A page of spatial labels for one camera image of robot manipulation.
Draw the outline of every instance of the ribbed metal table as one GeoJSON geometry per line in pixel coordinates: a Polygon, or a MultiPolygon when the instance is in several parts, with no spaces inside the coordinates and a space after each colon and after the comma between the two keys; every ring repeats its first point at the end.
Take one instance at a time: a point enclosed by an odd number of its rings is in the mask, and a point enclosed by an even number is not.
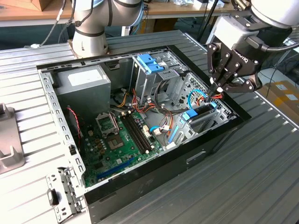
{"type": "MultiPolygon", "coordinates": [[[[206,52],[180,31],[114,37],[108,43],[113,53],[175,44],[207,70],[206,52]]],[[[0,51],[0,102],[16,110],[26,156],[23,167],[0,175],[1,223],[56,223],[44,177],[67,160],[35,66],[70,59],[68,44],[0,51]]],[[[298,130],[260,96],[232,96],[253,118],[223,149],[101,224],[295,223],[298,130]]],[[[67,223],[90,221],[83,213],[67,223]]]]}

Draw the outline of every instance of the red wire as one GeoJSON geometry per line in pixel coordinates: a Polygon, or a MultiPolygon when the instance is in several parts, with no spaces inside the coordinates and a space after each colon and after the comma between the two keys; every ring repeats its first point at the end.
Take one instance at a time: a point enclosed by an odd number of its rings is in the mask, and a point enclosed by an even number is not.
{"type": "Polygon", "coordinates": [[[79,127],[78,118],[77,118],[75,112],[74,112],[71,108],[67,107],[67,109],[68,109],[69,111],[72,112],[72,114],[74,115],[74,117],[75,117],[75,119],[76,119],[77,128],[78,128],[78,137],[79,137],[79,139],[80,139],[81,137],[80,137],[80,127],[79,127]]]}

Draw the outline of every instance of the power cable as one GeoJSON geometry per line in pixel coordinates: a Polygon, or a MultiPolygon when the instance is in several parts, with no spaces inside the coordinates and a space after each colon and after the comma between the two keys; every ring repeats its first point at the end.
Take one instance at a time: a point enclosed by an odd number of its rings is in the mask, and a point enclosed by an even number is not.
{"type": "Polygon", "coordinates": [[[74,14],[75,14],[75,8],[76,8],[76,0],[73,0],[72,2],[72,9],[71,9],[71,17],[70,19],[65,23],[64,27],[60,31],[59,37],[58,37],[58,43],[60,43],[60,38],[63,34],[63,32],[72,24],[74,20],[74,14]]]}
{"type": "Polygon", "coordinates": [[[82,23],[87,20],[89,18],[89,16],[91,16],[91,14],[93,13],[93,0],[92,0],[92,3],[91,3],[91,6],[90,6],[90,10],[89,10],[89,13],[87,14],[86,17],[84,17],[84,19],[82,21],[75,21],[75,26],[76,27],[79,27],[82,25],[82,23]]]}
{"type": "Polygon", "coordinates": [[[57,17],[56,17],[56,21],[53,24],[53,26],[52,26],[50,32],[48,33],[47,37],[45,38],[45,40],[41,44],[34,43],[34,44],[31,44],[30,46],[24,46],[25,48],[35,48],[36,49],[36,48],[43,46],[48,41],[49,37],[53,33],[54,28],[56,27],[56,25],[58,24],[58,22],[60,20],[61,14],[63,13],[64,8],[65,8],[65,4],[66,4],[66,0],[63,0],[62,6],[59,10],[57,17]]]}

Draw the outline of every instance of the metal chassis frame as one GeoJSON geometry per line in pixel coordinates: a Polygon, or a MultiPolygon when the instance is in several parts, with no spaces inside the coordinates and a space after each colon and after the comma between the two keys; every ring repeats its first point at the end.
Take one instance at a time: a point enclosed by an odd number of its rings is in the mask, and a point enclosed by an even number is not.
{"type": "MultiPolygon", "coordinates": [[[[183,62],[187,67],[189,67],[189,69],[195,74],[197,75],[207,86],[209,86],[209,77],[202,71],[200,70],[188,57],[186,57],[177,47],[175,47],[174,45],[171,46],[162,46],[162,47],[157,47],[157,48],[150,48],[150,49],[140,49],[137,51],[132,51],[129,52],[130,54],[133,53],[140,53],[140,52],[147,52],[147,51],[157,51],[159,52],[160,50],[164,50],[167,49],[169,51],[171,51],[174,55],[176,55],[181,62],[183,62]]],[[[115,54],[115,55],[110,55],[109,61],[111,59],[121,59],[121,58],[126,58],[126,54],[115,54]]],[[[96,64],[96,63],[102,63],[105,62],[105,60],[102,60],[103,58],[107,58],[107,56],[97,56],[97,57],[91,57],[91,58],[85,58],[85,59],[76,59],[76,60],[71,60],[71,61],[65,61],[65,62],[61,62],[61,63],[51,63],[51,64],[44,64],[44,65],[38,65],[37,69],[41,70],[40,71],[40,76],[41,76],[41,80],[42,83],[44,85],[44,88],[47,90],[46,95],[47,95],[47,100],[49,100],[49,98],[51,98],[51,96],[53,96],[54,90],[52,85],[48,85],[45,84],[43,82],[44,81],[52,81],[50,80],[50,78],[48,79],[44,79],[47,78],[47,74],[46,73],[51,73],[52,71],[63,71],[68,69],[67,67],[69,67],[70,64],[78,64],[78,66],[88,66],[88,65],[92,65],[92,64],[96,64]]],[[[56,106],[59,107],[59,102],[57,99],[52,99],[53,105],[54,103],[56,103],[56,106]]],[[[162,167],[167,167],[167,164],[172,162],[172,164],[177,163],[177,161],[183,162],[188,161],[186,163],[186,165],[183,165],[177,172],[173,172],[173,174],[170,174],[168,176],[165,176],[160,182],[160,184],[165,183],[166,181],[170,180],[171,178],[175,177],[177,174],[185,171],[186,169],[188,169],[189,167],[197,164],[198,162],[200,162],[201,160],[203,160],[206,156],[208,156],[209,154],[216,152],[217,149],[215,148],[216,145],[219,145],[221,142],[223,142],[222,140],[228,139],[228,134],[231,135],[232,131],[235,131],[237,129],[237,127],[239,127],[240,125],[244,124],[246,121],[248,121],[251,116],[244,110],[242,109],[229,95],[227,95],[226,93],[224,93],[224,99],[223,101],[225,102],[226,106],[228,106],[232,111],[234,111],[238,117],[233,119],[232,121],[229,121],[226,124],[221,125],[220,127],[211,130],[207,133],[205,133],[202,136],[197,137],[196,139],[182,145],[179,146],[175,149],[173,149],[172,151],[169,151],[168,153],[165,153],[164,155],[146,163],[143,164],[142,166],[139,166],[137,168],[135,168],[134,170],[132,170],[131,172],[128,172],[124,175],[118,176],[117,178],[113,179],[113,180],[109,180],[108,183],[90,190],[89,192],[85,193],[80,187],[76,187],[75,189],[81,189],[81,190],[77,190],[75,191],[75,194],[80,196],[82,194],[84,194],[85,199],[87,204],[90,206],[90,215],[92,217],[93,214],[93,210],[91,208],[93,208],[94,206],[92,206],[93,203],[98,203],[101,201],[105,201],[106,199],[109,199],[110,197],[113,197],[116,195],[116,191],[117,190],[121,190],[122,188],[124,188],[125,186],[131,186],[132,184],[134,185],[134,183],[138,183],[138,181],[141,181],[142,179],[147,179],[148,174],[153,174],[155,173],[157,170],[159,170],[162,167]],[[204,148],[202,148],[203,145],[206,144],[210,144],[212,146],[209,148],[209,150],[204,150],[204,148]]],[[[64,126],[64,128],[62,128],[62,130],[64,132],[69,132],[68,126],[66,124],[66,121],[61,120],[63,115],[61,116],[61,108],[59,107],[57,109],[57,111],[55,111],[55,113],[58,115],[57,119],[54,119],[55,122],[59,122],[59,125],[61,125],[62,127],[64,126]]],[[[72,139],[72,136],[65,136],[65,140],[63,141],[64,144],[71,146],[71,145],[75,145],[74,141],[72,139]]],[[[80,156],[78,156],[78,150],[76,149],[76,158],[74,158],[74,160],[79,160],[80,156]]],[[[80,165],[78,165],[77,167],[74,167],[74,170],[76,172],[77,175],[82,175],[83,174],[83,167],[84,164],[79,160],[80,165]]],[[[126,203],[130,203],[133,202],[134,200],[136,200],[138,197],[150,192],[151,190],[153,190],[154,188],[156,188],[157,186],[153,186],[151,185],[150,188],[148,188],[147,190],[144,190],[142,192],[140,192],[140,194],[135,195],[134,198],[130,198],[130,200],[126,200],[126,203]]],[[[120,205],[117,206],[117,209],[120,209],[121,207],[125,206],[120,205]]],[[[102,217],[100,217],[100,219],[105,218],[107,215],[111,214],[111,212],[107,212],[106,215],[103,215],[102,217]]]]}

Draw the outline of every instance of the green circuit board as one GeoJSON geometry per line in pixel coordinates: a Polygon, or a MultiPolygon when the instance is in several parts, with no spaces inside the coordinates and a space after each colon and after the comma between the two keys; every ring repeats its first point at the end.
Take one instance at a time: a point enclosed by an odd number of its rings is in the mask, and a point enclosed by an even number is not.
{"type": "MultiPolygon", "coordinates": [[[[134,112],[131,116],[143,122],[139,113],[134,112]]],[[[101,122],[105,124],[104,126],[111,127],[109,120],[105,119],[101,122]]],[[[80,154],[86,167],[84,173],[86,187],[93,186],[98,181],[117,174],[150,157],[154,157],[154,155],[158,155],[158,153],[162,151],[162,146],[153,137],[151,139],[152,141],[148,140],[152,150],[149,151],[149,153],[141,154],[132,140],[129,131],[122,123],[121,118],[116,117],[116,122],[119,127],[119,135],[112,135],[107,138],[102,137],[100,128],[96,122],[91,124],[86,130],[81,130],[84,136],[82,139],[84,146],[81,150],[84,150],[84,153],[80,152],[80,154]],[[88,133],[90,129],[93,130],[92,136],[88,133]],[[122,144],[122,146],[111,149],[110,146],[115,147],[118,143],[122,144]]]]}

